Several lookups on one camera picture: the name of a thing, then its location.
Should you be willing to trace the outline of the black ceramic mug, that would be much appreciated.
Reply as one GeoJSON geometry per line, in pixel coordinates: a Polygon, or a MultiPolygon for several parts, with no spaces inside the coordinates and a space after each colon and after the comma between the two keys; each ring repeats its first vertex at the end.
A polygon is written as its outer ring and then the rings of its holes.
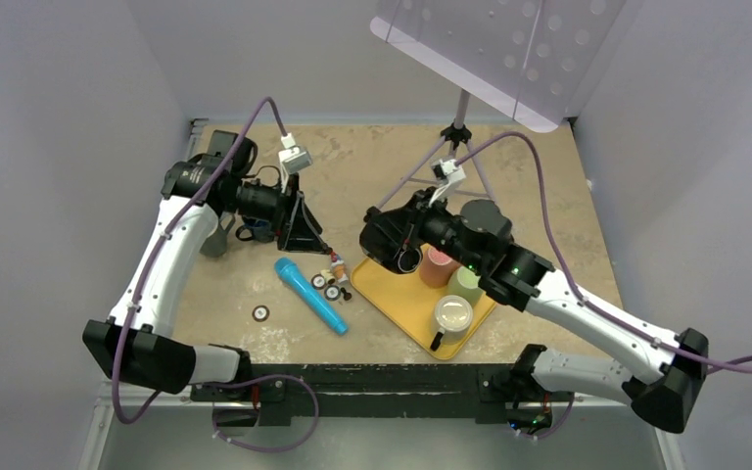
{"type": "Polygon", "coordinates": [[[372,219],[365,223],[359,245],[365,255],[394,274],[414,272],[422,261],[422,251],[405,241],[401,227],[389,220],[372,219]]]}

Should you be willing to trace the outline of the dark blue ceramic mug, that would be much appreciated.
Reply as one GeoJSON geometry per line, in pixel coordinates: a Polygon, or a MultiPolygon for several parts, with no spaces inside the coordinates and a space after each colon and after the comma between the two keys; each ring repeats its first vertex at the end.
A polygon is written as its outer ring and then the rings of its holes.
{"type": "Polygon", "coordinates": [[[276,240],[276,232],[267,220],[243,217],[241,225],[236,229],[235,236],[242,242],[272,243],[276,240]]]}

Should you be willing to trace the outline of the pink ceramic mug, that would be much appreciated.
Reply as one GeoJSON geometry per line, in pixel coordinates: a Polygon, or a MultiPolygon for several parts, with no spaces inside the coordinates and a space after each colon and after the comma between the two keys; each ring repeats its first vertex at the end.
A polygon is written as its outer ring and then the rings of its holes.
{"type": "Polygon", "coordinates": [[[419,266],[419,277],[427,287],[433,289],[443,288],[460,266],[459,262],[444,252],[435,247],[428,246],[424,251],[423,259],[419,266]]]}

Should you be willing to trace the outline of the grey ceramic mug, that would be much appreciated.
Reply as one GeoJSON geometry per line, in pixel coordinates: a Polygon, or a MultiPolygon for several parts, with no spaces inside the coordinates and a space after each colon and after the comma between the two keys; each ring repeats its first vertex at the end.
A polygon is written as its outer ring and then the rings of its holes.
{"type": "Polygon", "coordinates": [[[222,215],[213,232],[205,240],[200,249],[200,254],[210,259],[222,257],[228,248],[228,237],[236,221],[234,213],[222,215]]]}

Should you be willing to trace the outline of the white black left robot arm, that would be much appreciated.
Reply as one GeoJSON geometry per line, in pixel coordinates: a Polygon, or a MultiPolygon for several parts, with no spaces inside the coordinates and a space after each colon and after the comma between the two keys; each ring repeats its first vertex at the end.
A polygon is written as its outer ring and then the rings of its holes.
{"type": "Polygon", "coordinates": [[[228,400],[253,386],[249,356],[227,346],[188,346],[173,340],[180,296],[200,253],[225,250],[227,215],[268,224],[282,252],[327,255],[322,228],[306,206],[299,171],[312,163],[291,134],[282,137],[280,180],[265,185],[249,175],[257,144],[218,131],[207,152],[174,164],[164,177],[157,223],[135,274],[109,317],[89,321],[82,341],[107,378],[177,394],[214,383],[228,400]]]}

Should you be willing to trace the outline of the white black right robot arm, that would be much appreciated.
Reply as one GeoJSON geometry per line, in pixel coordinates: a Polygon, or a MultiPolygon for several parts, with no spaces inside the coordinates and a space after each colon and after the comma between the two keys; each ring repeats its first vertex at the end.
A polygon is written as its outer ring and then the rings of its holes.
{"type": "Polygon", "coordinates": [[[662,431],[681,434],[708,374],[709,340],[645,322],[581,288],[569,273],[517,244],[513,224],[491,200],[466,203],[458,214],[435,190],[416,191],[387,211],[367,209],[359,235],[363,252],[394,274],[421,261],[421,247],[445,253],[479,277],[493,301],[543,318],[609,354],[628,372],[613,395],[636,416],[662,431]]]}

